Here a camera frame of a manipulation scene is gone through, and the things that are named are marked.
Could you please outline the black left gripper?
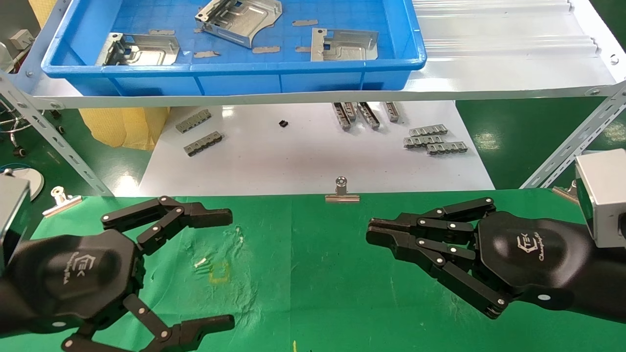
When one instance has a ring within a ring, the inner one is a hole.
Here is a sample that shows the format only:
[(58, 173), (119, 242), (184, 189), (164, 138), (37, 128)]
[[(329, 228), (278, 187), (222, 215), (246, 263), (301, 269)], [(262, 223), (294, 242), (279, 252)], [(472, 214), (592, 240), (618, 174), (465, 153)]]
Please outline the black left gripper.
[[(186, 227), (230, 225), (230, 209), (209, 210), (199, 202), (161, 196), (107, 213), (101, 222), (105, 232), (98, 235), (60, 235), (18, 245), (9, 262), (10, 335), (80, 327), (63, 341), (62, 350), (125, 352), (92, 337), (129, 311), (154, 336), (142, 352), (192, 352), (205, 335), (234, 328), (230, 314), (167, 326), (136, 295), (146, 273), (141, 254), (154, 254)], [(123, 234), (148, 224), (136, 243)]]

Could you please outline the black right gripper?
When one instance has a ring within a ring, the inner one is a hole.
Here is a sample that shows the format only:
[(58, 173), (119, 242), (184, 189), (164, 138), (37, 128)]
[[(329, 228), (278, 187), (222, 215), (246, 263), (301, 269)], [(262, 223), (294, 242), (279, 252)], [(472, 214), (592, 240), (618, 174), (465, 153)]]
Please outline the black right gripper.
[(597, 247), (585, 225), (495, 211), (492, 198), (478, 198), (423, 214), (374, 218), (369, 227), (407, 233), (367, 233), (366, 240), (387, 247), (395, 259), (416, 264), (487, 318), (497, 319), (509, 301), (472, 276), (478, 267), (476, 252), (415, 237), (472, 232), (471, 222), (480, 220), (476, 229), (481, 263), (512, 300), (548, 310), (604, 311), (594, 259)]

